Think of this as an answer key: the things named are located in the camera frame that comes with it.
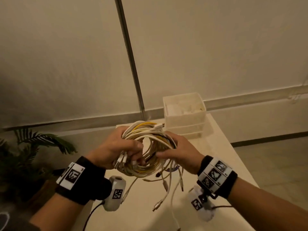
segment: tabletop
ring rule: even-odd
[[[237,155],[211,114],[206,115],[205,130],[202,138],[189,140],[203,155],[216,156],[228,163],[242,179],[257,186],[255,180]],[[164,119],[152,120],[164,123]],[[117,170],[107,170],[106,178],[112,175],[123,177],[126,188],[135,179],[121,174]],[[172,174],[171,190],[174,189],[179,175]],[[187,199],[188,190],[196,185],[197,176],[186,171],[183,174],[184,192],[178,187],[173,199],[173,209],[182,231],[209,231],[209,230],[254,230],[234,208],[219,208],[214,218],[209,222],[201,221],[190,201]],[[138,179],[130,190],[127,198],[115,212],[106,212],[101,206],[92,214],[87,231],[96,230],[125,230],[125,231],[176,231],[176,225],[170,212],[170,195],[156,211],[153,206],[164,196],[165,190],[160,181],[144,182]],[[211,200],[215,206],[229,205],[224,198]]]

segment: left hand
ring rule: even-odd
[[[122,134],[128,126],[117,127],[97,149],[85,157],[98,167],[113,169],[113,161],[122,151],[127,151],[131,160],[141,160],[143,144],[136,140],[124,140]]]

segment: right hand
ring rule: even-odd
[[[169,131],[166,131],[166,134],[173,138],[177,144],[177,148],[157,152],[156,156],[160,159],[174,159],[188,172],[197,174],[201,167],[204,155],[198,152],[198,150],[185,137],[176,135]]]

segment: bundle of cables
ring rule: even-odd
[[[131,187],[133,186],[133,184],[136,182],[138,178],[145,178],[158,171],[158,173],[156,174],[156,177],[161,177],[160,179],[156,179],[156,180],[143,179],[146,182],[162,181],[163,186],[166,190],[165,196],[159,202],[155,204],[153,211],[155,211],[156,209],[160,207],[160,205],[164,202],[164,200],[167,198],[170,192],[172,172],[179,171],[180,178],[171,195],[171,213],[177,225],[177,230],[180,230],[179,223],[177,219],[175,218],[175,215],[173,212],[172,201],[173,201],[175,190],[177,189],[179,184],[181,184],[182,191],[183,191],[182,176],[183,176],[184,169],[182,168],[182,170],[180,170],[179,165],[177,165],[177,163],[172,159],[159,159],[156,157],[156,152],[158,151],[164,151],[167,149],[176,148],[176,143],[169,135],[163,132],[163,127],[164,127],[164,124],[156,124],[153,122],[137,121],[133,123],[123,133],[122,139],[143,140],[144,138],[149,138],[150,146],[143,153],[145,164],[141,165],[141,164],[138,164],[136,161],[131,161],[127,155],[127,152],[122,152],[118,160],[115,162],[115,168],[127,176],[136,177],[136,179],[133,181],[133,183],[130,185],[130,187],[124,194],[122,198],[122,202],[124,202],[125,198],[127,197],[129,193],[129,190],[131,189]],[[163,176],[164,171],[167,172],[167,175],[165,177]],[[169,177],[169,183],[167,183],[165,180],[167,177]]]

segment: gray floor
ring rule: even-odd
[[[260,188],[308,210],[308,137],[235,151]]]

